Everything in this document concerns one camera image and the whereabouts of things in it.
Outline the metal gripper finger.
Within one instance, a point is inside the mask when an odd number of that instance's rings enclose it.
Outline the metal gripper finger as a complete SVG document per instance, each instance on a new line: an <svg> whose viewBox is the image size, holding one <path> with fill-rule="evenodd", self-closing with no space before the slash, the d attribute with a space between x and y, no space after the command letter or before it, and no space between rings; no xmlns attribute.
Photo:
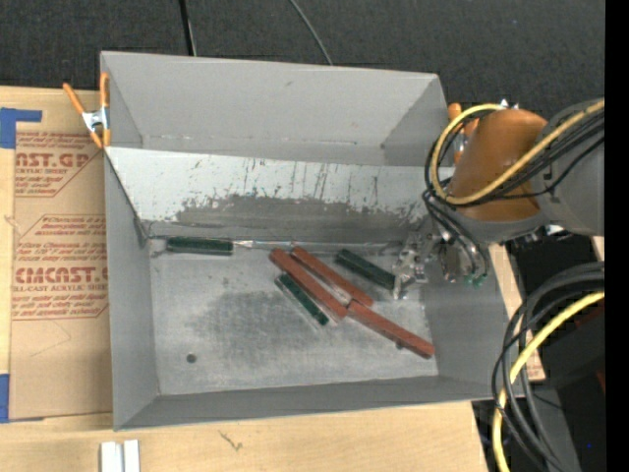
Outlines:
<svg viewBox="0 0 629 472"><path fill-rule="evenodd" d="M426 284L429 279L425 269L420 266L399 266L393 269L394 284L392 296L400 300L414 284Z"/></svg>
<svg viewBox="0 0 629 472"><path fill-rule="evenodd" d="M434 245L432 234L410 234L398 255L398 269L423 269Z"/></svg>

